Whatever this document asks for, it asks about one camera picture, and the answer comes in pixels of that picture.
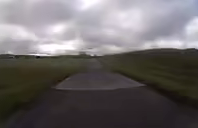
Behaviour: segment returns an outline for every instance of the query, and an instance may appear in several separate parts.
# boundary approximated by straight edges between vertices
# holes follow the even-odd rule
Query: grass
[[[198,51],[158,49],[100,58],[108,68],[198,106]]]
[[[0,125],[24,104],[82,70],[84,63],[71,57],[0,59]]]

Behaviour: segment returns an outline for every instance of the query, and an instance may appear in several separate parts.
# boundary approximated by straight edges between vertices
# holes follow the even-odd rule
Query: asphalt road
[[[71,76],[45,93],[10,128],[180,128],[179,107],[122,75],[102,70]]]

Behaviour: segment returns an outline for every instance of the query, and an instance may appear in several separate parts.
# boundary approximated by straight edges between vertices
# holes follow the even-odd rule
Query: cloudy sky
[[[0,0],[0,53],[198,48],[198,0]]]

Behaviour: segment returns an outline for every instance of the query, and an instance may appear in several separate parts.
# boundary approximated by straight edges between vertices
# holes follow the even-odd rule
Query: cloud
[[[198,48],[198,0],[0,0],[0,53]]]

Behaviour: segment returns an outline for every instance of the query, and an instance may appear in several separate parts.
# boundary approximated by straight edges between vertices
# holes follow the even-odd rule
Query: grassy field
[[[198,106],[198,51],[157,49],[108,55],[105,66],[186,104]]]
[[[0,59],[0,124],[49,87],[84,69],[72,57]]]

